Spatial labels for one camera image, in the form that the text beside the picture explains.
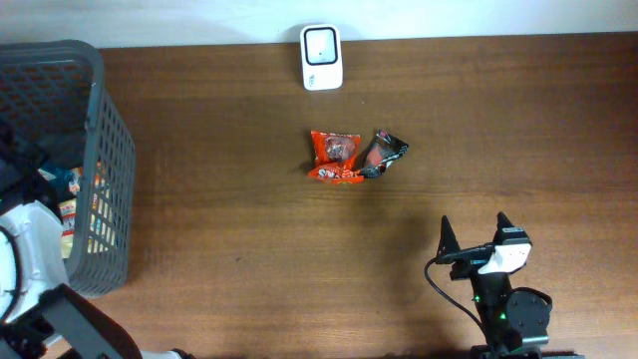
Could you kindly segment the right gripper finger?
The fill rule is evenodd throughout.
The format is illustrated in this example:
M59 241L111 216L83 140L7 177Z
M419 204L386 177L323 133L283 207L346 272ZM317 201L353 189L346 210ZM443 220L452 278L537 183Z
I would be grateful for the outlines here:
M500 211L497 216L497 224L496 224L496 232L494 234L493 242L494 243L503 243L504 241L504 233L503 230L505 228L513 227L511 221L507 218L507 216Z
M446 215L441 219L440 241L436 259L457 259L461 252L452 225Z

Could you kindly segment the black red snack packet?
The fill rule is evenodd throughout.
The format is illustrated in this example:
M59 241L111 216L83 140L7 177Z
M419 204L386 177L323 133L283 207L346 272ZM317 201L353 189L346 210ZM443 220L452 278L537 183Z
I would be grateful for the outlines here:
M406 142L379 130L367 152L363 166L359 169L359 175L365 179L380 177L394 161L406 154L408 148Z

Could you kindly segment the yellow snack bag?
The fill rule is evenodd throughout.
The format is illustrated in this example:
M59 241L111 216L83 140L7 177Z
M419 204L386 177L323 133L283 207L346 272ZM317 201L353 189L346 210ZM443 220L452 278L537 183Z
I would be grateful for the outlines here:
M77 200L75 198L63 201L59 204L62 216L63 232L61 235L61 255L63 259L70 256L75 234Z

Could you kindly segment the blue mouthwash bottle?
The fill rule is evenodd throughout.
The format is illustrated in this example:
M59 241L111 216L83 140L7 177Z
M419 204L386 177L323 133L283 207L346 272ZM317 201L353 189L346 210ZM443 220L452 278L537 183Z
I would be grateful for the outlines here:
M80 192L82 168L68 170L46 166L38 169L38 173L53 187L58 201L76 198Z

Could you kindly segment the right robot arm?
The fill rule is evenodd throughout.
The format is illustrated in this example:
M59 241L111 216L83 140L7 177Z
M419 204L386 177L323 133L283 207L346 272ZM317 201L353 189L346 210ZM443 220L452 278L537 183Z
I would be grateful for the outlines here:
M472 358L507 359L577 358L570 351L544 352L548 344L547 327L553 307L549 295L529 287L514 288L509 277L526 266L532 242L519 226L500 212L496 216L493 239L483 245L462 249L446 216L441 220L437 253L428 261L424 274L430 285L449 303L460 309L478 326L484 345L470 350ZM476 312L452 299L429 274L434 264L448 265L451 280L469 280Z

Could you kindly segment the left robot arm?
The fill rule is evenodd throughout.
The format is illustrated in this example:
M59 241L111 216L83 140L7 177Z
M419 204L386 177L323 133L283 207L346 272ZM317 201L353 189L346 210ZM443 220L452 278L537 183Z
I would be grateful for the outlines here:
M56 190L38 169L47 156L1 127L1 355L41 358L52 340L67 358L181 359L144 351L117 322L69 285Z

